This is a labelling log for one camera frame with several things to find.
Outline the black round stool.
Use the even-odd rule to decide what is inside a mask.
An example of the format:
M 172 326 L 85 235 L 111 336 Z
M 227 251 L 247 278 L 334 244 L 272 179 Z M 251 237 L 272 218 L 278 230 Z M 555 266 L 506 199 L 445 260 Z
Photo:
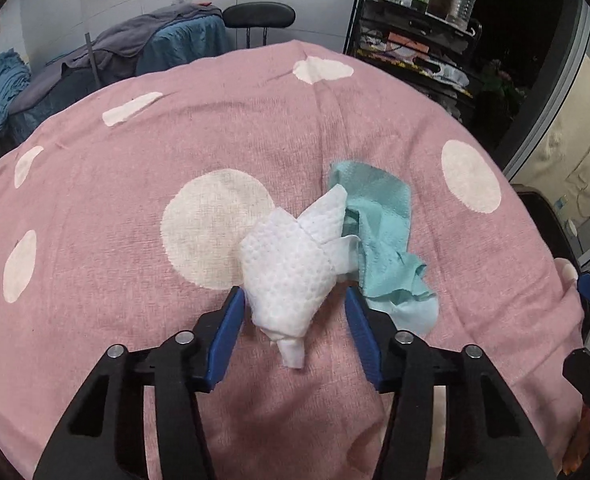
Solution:
M 286 29 L 296 20 L 296 11 L 286 3 L 274 1 L 254 1 L 229 6 L 222 13 L 226 28 L 244 29 L 246 48 L 252 46 L 252 30 L 262 30 L 262 44 L 268 43 L 268 29 Z

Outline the grey door frame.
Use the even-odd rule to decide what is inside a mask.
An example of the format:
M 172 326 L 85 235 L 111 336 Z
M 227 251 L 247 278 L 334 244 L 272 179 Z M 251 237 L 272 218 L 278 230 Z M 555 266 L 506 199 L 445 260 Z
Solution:
M 589 3 L 586 0 L 564 0 L 538 78 L 492 156 L 508 180 L 522 169 L 552 126 L 572 90 L 589 42 Z

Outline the grey blanket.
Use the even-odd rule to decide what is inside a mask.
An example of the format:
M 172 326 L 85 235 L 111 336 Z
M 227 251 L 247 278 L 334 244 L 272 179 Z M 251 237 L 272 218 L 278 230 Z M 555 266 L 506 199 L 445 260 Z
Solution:
M 14 115 L 35 106 L 70 70 L 90 70 L 95 67 L 100 80 L 101 76 L 106 75 L 114 76 L 117 80 L 132 77 L 136 58 L 158 30 L 175 22 L 194 21 L 211 15 L 222 18 L 222 11 L 212 4 L 181 3 L 109 27 L 89 46 L 73 50 L 45 66 L 10 104 L 8 114 Z

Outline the potted plant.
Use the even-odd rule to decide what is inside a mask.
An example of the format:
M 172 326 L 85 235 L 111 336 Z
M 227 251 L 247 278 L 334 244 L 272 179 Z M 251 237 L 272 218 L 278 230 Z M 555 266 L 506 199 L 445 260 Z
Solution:
M 527 89 L 518 88 L 512 77 L 502 70 L 500 60 L 491 60 L 481 72 L 482 90 L 497 94 L 508 102 L 522 104 L 526 100 Z

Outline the dark trash bin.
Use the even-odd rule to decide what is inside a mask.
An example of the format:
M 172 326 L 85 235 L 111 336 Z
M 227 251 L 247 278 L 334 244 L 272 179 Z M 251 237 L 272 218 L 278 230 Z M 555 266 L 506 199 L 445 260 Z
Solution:
M 535 188 L 513 184 L 513 190 L 526 207 L 530 218 L 555 260 L 565 283 L 577 284 L 579 264 L 557 214 L 549 201 Z

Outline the massage bed with blue cover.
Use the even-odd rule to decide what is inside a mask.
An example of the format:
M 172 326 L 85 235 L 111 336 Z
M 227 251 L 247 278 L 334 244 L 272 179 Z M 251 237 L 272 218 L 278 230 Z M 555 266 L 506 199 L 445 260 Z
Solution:
M 0 53 L 0 158 L 51 116 L 98 89 L 230 50 L 222 11 L 179 4 L 129 18 L 31 73 L 13 49 Z

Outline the teal tissue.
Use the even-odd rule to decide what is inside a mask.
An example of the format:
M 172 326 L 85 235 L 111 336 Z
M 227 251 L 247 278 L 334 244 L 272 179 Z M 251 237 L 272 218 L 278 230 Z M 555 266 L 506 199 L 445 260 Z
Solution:
M 347 192 L 345 235 L 359 239 L 352 274 L 368 307 L 387 314 L 397 330 L 427 335 L 439 301 L 424 281 L 426 264 L 409 250 L 411 191 L 389 172 L 356 160 L 333 165 L 328 184 Z

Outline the pink dotted bed cover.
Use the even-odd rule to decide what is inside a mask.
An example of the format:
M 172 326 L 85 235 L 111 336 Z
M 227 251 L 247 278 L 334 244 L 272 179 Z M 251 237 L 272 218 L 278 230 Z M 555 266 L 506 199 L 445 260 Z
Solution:
M 112 84 L 0 159 L 0 449 L 22 478 L 111 344 L 157 346 L 220 307 L 249 227 L 301 214 L 342 160 L 409 185 L 409 248 L 440 302 L 428 342 L 481 346 L 559 465 L 581 412 L 568 266 L 439 105 L 291 41 Z

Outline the clear plastic bottle red cap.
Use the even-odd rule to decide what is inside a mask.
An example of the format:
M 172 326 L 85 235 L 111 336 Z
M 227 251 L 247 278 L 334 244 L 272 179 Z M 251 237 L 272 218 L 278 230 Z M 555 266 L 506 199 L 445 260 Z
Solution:
M 476 0 L 452 0 L 447 21 L 462 32 L 466 32 Z

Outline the white paper towel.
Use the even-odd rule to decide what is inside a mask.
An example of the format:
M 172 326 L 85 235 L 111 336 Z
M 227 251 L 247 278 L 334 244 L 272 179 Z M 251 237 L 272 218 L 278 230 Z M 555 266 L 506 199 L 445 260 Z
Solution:
M 345 235 L 346 189 L 336 184 L 299 217 L 273 209 L 240 242 L 252 322 L 301 370 L 304 338 L 336 283 L 358 270 L 357 235 Z

